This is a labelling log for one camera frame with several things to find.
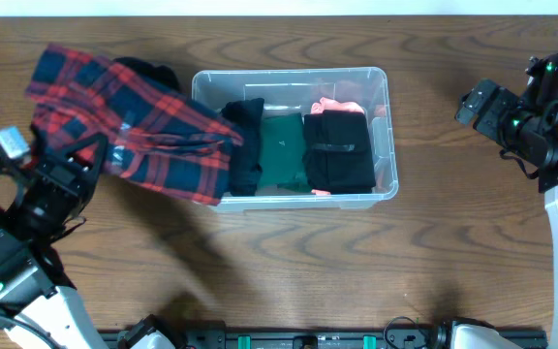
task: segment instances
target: plaid shirt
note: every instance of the plaid shirt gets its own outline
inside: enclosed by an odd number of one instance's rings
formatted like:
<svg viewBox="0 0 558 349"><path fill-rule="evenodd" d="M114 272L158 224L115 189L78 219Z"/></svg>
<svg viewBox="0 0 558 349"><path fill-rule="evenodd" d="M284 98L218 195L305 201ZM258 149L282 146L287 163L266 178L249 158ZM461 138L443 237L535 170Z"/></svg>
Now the plaid shirt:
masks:
<svg viewBox="0 0 558 349"><path fill-rule="evenodd" d="M108 137L103 171L176 198L218 205L239 129L214 111L105 57L50 45L27 95L47 149ZM76 154L90 162L95 147Z"/></svg>

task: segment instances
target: black fabric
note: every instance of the black fabric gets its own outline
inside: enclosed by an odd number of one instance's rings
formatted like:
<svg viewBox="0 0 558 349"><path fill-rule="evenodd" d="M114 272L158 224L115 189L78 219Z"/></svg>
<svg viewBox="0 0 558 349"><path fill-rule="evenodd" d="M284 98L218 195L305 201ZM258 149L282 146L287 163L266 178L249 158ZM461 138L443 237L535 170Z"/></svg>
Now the black fabric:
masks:
<svg viewBox="0 0 558 349"><path fill-rule="evenodd" d="M305 115L303 164L309 185L332 194L371 193L376 186L367 120L360 112Z"/></svg>
<svg viewBox="0 0 558 349"><path fill-rule="evenodd" d="M146 76L178 92L182 92L178 78L171 68L166 66L155 67L146 61L134 57L120 57L113 59L113 61L131 68L139 75Z"/></svg>
<svg viewBox="0 0 558 349"><path fill-rule="evenodd" d="M260 166L260 126L264 112L264 99L230 102L221 114L240 126L244 144L235 148L230 160L229 190L234 196L253 196L262 177Z"/></svg>

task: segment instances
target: green fabric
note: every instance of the green fabric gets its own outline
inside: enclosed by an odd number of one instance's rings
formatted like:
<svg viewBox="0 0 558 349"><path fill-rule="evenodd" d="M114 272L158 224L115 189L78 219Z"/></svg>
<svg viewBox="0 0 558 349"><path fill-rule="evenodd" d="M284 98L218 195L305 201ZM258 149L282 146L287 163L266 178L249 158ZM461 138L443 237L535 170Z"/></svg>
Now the green fabric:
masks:
<svg viewBox="0 0 558 349"><path fill-rule="evenodd" d="M263 118L260 133L262 178L259 186L276 184L296 191L311 190L302 164L305 139L300 113Z"/></svg>

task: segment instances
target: clear plastic container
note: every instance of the clear plastic container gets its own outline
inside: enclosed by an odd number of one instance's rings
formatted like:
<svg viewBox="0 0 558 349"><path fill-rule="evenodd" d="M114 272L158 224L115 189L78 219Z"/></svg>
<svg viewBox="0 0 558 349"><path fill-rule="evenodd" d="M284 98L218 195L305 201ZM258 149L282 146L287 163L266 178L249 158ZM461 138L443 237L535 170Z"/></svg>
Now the clear plastic container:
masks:
<svg viewBox="0 0 558 349"><path fill-rule="evenodd" d="M376 187L371 194L316 196L270 186L253 197L229 193L217 211L276 208L369 208L389 200L399 189L388 101L387 75L376 67L202 71L193 77L193 99L220 111L228 102L262 97L265 116L300 111L303 115L322 97L339 102L357 102L366 111Z"/></svg>

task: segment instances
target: white background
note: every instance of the white background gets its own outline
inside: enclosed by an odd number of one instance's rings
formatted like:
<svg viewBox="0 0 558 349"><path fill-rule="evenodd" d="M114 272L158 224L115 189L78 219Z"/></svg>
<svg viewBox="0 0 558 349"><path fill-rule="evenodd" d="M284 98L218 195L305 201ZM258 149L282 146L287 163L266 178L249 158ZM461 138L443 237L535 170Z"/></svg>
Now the white background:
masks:
<svg viewBox="0 0 558 349"><path fill-rule="evenodd" d="M558 15L558 0L0 0L0 16Z"/></svg>

